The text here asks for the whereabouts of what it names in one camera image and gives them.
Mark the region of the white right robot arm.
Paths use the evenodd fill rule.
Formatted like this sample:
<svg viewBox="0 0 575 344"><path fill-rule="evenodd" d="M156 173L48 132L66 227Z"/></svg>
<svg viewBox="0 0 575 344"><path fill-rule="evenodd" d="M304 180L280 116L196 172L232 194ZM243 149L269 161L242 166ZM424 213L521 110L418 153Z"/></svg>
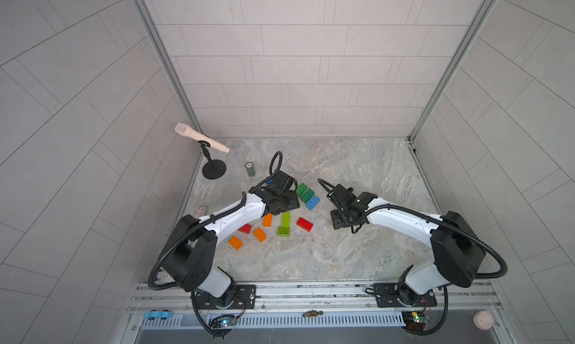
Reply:
<svg viewBox="0 0 575 344"><path fill-rule="evenodd" d="M375 194L358 196L352 188L318 179L335 206L331 211L335 230L349 227L353 234L364 225L385 227L410 236L432 249L433 256L409 266L395 284L393 293L411 305L416 295L432 288L455 285L468 288L478 275L485 250L477 237L456 213L429 215L390 203Z"/></svg>

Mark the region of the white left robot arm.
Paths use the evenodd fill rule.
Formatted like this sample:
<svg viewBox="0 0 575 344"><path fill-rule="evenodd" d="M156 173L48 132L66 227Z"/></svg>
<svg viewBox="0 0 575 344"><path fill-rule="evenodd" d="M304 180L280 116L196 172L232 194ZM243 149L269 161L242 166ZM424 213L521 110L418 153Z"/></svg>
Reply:
<svg viewBox="0 0 575 344"><path fill-rule="evenodd" d="M297 186L295 178L280 170L247 193L243 192L239 201L215 214L201 218L182 217L148 275L148 288L199 290L230 302L236 283L214 266L218 245L230 239L241 227L266 215L281 215L298 209Z"/></svg>

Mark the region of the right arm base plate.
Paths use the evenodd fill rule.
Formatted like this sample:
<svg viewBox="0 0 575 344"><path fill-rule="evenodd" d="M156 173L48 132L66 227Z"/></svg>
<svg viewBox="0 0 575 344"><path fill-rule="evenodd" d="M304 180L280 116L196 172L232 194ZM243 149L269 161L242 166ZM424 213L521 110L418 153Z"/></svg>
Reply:
<svg viewBox="0 0 575 344"><path fill-rule="evenodd" d="M375 297L379 308L437 306L437 298L433 290L419 295L406 285L375 283L372 287L367 288L365 292Z"/></svg>

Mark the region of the dark green lego brick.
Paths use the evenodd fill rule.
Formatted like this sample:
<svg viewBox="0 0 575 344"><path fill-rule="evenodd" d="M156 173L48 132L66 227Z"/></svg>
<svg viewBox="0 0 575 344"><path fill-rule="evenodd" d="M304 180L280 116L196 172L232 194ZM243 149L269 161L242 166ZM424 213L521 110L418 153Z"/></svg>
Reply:
<svg viewBox="0 0 575 344"><path fill-rule="evenodd" d="M312 189L307 189L305 192L299 196L304 203L308 203L315 195L315 192Z"/></svg>

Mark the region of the red lego brick long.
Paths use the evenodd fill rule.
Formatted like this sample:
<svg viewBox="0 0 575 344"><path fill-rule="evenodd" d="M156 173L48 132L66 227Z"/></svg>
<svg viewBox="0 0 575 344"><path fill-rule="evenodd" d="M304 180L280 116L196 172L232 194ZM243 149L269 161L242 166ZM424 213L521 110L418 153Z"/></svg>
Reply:
<svg viewBox="0 0 575 344"><path fill-rule="evenodd" d="M299 228L301 228L301 229L307 231L308 233L310 233L311 230L312 230L313 227L314 227L314 224L311 223L311 222L309 222L309 221L307 221L305 218L299 218L299 219L297 220L297 222L296 222L296 225L297 225Z"/></svg>

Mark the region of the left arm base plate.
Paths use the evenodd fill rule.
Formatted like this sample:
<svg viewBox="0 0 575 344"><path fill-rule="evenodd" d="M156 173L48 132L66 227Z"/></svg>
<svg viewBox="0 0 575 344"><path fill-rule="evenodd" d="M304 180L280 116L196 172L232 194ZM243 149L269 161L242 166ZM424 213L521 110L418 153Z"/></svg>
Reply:
<svg viewBox="0 0 575 344"><path fill-rule="evenodd" d="M256 285L235 284L221 297L196 291L193 299L200 310L241 310L255 307Z"/></svg>

